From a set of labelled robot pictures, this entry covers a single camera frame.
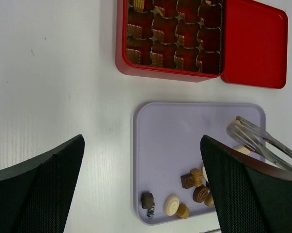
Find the striped tan round chocolate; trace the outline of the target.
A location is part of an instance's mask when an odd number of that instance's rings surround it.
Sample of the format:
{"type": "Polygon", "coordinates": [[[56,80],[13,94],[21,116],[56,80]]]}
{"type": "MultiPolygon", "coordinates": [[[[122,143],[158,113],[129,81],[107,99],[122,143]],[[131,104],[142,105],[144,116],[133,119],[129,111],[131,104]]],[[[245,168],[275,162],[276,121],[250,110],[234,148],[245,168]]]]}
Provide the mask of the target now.
{"type": "Polygon", "coordinates": [[[132,6],[136,11],[143,12],[145,7],[145,0],[132,0],[132,6]]]}

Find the white rectangular chocolate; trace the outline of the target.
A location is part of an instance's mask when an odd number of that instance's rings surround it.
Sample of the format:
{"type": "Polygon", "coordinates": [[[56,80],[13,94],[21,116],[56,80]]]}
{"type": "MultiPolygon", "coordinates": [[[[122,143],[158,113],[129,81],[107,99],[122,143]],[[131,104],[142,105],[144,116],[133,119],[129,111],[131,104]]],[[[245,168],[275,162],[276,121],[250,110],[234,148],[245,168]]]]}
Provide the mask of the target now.
{"type": "Polygon", "coordinates": [[[249,149],[242,145],[235,146],[233,149],[245,155],[249,155],[251,153],[249,149]]]}

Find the tan rounded square chocolate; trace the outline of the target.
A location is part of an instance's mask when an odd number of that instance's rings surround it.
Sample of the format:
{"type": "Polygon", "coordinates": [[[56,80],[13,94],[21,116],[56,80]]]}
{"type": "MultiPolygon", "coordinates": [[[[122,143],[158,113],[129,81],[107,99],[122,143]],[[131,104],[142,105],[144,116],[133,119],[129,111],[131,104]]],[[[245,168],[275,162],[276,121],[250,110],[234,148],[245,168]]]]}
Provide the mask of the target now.
{"type": "Polygon", "coordinates": [[[162,16],[162,17],[165,17],[165,9],[162,8],[162,7],[155,7],[157,12],[162,16]]]}

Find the dark cube chocolate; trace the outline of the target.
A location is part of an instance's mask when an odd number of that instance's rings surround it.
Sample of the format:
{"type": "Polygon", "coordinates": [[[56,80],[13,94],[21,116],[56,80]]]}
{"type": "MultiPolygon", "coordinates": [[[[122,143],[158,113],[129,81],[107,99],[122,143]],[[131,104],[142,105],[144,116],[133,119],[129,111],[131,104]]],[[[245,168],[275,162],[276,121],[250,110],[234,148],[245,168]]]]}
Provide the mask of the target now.
{"type": "Polygon", "coordinates": [[[143,192],[141,195],[141,206],[143,209],[151,209],[154,205],[154,197],[151,192],[143,192]]]}

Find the white square chocolate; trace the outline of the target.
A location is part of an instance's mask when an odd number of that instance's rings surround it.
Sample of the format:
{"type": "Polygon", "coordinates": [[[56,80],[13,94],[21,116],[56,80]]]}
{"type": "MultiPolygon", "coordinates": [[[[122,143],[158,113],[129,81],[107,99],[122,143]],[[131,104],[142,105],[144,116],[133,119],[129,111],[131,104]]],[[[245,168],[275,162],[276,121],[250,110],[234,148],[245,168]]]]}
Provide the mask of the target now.
{"type": "Polygon", "coordinates": [[[230,128],[232,128],[232,127],[235,127],[236,125],[238,125],[238,126],[241,126],[241,122],[239,121],[239,120],[237,120],[237,119],[232,119],[229,123],[228,123],[228,125],[227,125],[227,129],[230,129],[230,128]]]}

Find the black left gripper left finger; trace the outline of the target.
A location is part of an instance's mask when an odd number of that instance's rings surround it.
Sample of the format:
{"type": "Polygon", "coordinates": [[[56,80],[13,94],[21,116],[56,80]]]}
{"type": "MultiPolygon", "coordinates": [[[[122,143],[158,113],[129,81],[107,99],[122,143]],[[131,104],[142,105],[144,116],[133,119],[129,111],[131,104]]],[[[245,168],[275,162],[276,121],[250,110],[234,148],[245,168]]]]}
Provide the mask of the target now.
{"type": "Polygon", "coordinates": [[[0,233],[62,233],[84,155],[81,134],[0,170],[0,233]]]}

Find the dark square embossed chocolate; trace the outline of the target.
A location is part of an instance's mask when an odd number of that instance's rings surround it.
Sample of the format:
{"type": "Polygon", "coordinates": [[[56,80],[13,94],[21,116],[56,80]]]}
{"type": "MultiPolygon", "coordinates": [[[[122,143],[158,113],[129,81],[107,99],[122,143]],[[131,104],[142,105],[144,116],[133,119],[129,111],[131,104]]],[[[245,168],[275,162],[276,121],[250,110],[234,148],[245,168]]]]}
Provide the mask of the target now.
{"type": "Polygon", "coordinates": [[[189,189],[194,186],[194,178],[192,174],[185,174],[180,177],[182,188],[189,189]]]}

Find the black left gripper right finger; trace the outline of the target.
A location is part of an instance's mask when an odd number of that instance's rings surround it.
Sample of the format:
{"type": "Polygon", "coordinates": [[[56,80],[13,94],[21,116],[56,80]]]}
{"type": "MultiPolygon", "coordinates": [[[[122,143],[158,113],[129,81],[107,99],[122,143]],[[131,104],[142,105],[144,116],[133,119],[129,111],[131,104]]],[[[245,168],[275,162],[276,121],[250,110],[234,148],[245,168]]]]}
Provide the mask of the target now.
{"type": "Polygon", "coordinates": [[[292,172],[204,135],[200,151],[223,233],[292,233],[292,172]]]}

